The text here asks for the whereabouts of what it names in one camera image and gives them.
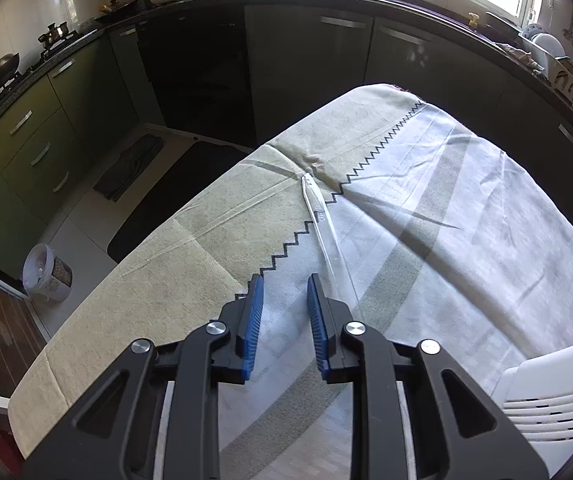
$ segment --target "trash bin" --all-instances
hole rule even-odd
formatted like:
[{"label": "trash bin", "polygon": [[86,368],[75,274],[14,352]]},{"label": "trash bin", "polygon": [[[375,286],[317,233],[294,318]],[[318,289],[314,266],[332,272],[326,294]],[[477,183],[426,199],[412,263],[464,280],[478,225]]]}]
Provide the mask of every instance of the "trash bin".
[{"label": "trash bin", "polygon": [[73,286],[73,271],[47,244],[38,244],[26,257],[22,283],[29,294],[38,292],[46,298],[64,301]]}]

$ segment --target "blue gripper pad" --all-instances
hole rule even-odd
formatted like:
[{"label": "blue gripper pad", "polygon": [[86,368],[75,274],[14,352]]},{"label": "blue gripper pad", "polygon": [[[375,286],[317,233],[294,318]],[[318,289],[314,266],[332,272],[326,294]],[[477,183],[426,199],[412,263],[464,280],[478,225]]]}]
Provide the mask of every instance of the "blue gripper pad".
[{"label": "blue gripper pad", "polygon": [[317,370],[322,374],[322,379],[326,380],[329,375],[329,338],[327,337],[326,327],[322,318],[319,297],[317,296],[313,276],[309,277],[307,285],[306,304],[311,318],[311,332],[313,332],[313,345],[315,347],[315,359],[317,361]]},{"label": "blue gripper pad", "polygon": [[255,354],[258,350],[258,337],[262,323],[262,307],[264,306],[264,280],[258,276],[249,288],[246,298],[245,313],[248,312],[246,330],[242,339],[242,378],[250,379],[250,373],[255,366]]}]

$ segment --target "clear plastic pen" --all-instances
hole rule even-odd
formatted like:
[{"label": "clear plastic pen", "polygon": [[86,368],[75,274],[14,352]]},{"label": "clear plastic pen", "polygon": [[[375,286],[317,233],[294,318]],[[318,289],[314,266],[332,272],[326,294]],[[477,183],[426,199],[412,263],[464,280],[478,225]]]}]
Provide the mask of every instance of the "clear plastic pen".
[{"label": "clear plastic pen", "polygon": [[353,280],[348,272],[348,267],[346,267],[342,250],[339,247],[337,233],[324,202],[324,196],[309,173],[304,173],[301,178],[301,187],[304,200],[313,220],[317,240],[319,240],[329,269],[329,282],[333,289],[330,291],[329,296],[346,303],[353,316],[356,319],[361,319],[355,286],[353,286]]}]

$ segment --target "cabinet handle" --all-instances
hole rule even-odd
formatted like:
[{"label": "cabinet handle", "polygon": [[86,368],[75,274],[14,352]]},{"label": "cabinet handle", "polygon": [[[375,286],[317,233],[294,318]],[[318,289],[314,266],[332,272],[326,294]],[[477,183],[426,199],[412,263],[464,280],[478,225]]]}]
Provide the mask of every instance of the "cabinet handle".
[{"label": "cabinet handle", "polygon": [[340,27],[366,28],[366,23],[349,22],[348,20],[340,20],[339,18],[330,18],[329,16],[320,16],[319,20],[322,23],[329,23],[329,25],[339,25]]},{"label": "cabinet handle", "polygon": [[38,156],[36,156],[36,158],[34,160],[31,161],[31,165],[34,166],[36,165],[40,160],[42,160],[44,158],[44,156],[46,155],[46,152],[48,150],[51,149],[51,143],[49,142],[45,147],[44,150],[42,150],[40,152],[40,154]]},{"label": "cabinet handle", "polygon": [[393,30],[392,28],[382,27],[381,25],[380,25],[380,31],[383,32],[384,34],[392,36],[393,38],[397,38],[398,40],[408,41],[409,43],[415,43],[416,45],[423,45],[427,43],[426,40],[421,40],[420,38],[416,38],[415,36],[411,36],[410,34],[404,34],[399,30]]},{"label": "cabinet handle", "polygon": [[60,182],[60,184],[58,184],[57,186],[55,186],[53,188],[53,192],[57,193],[59,190],[62,189],[62,186],[64,186],[64,184],[66,184],[66,181],[69,179],[69,175],[71,174],[71,171],[67,171],[66,175],[64,176],[64,178],[62,179],[62,181]]},{"label": "cabinet handle", "polygon": [[570,134],[570,132],[562,124],[560,124],[557,128],[568,140],[570,140],[570,143],[573,144],[573,136]]},{"label": "cabinet handle", "polygon": [[31,117],[32,114],[33,114],[33,110],[29,110],[26,113],[26,115],[20,119],[20,122],[15,125],[15,128],[13,128],[9,132],[9,135],[13,135],[16,131],[18,131],[22,127],[22,124],[26,123],[26,121],[28,121],[28,118]]},{"label": "cabinet handle", "polygon": [[57,76],[57,75],[60,75],[60,74],[61,74],[62,72],[64,72],[67,68],[70,68],[73,63],[75,63],[75,60],[74,60],[74,59],[71,59],[68,63],[65,63],[64,65],[62,65],[62,66],[60,67],[60,70],[58,70],[57,72],[55,72],[55,73],[53,74],[53,77],[55,77],[55,76]]}]

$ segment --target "dark towel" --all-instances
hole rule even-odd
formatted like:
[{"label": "dark towel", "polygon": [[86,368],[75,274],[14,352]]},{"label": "dark towel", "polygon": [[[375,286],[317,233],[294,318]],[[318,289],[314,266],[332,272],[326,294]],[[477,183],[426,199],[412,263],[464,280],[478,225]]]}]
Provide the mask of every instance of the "dark towel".
[{"label": "dark towel", "polygon": [[120,153],[118,161],[106,170],[93,189],[102,193],[107,200],[117,202],[160,152],[163,145],[161,137],[151,134],[141,136],[131,147]]}]

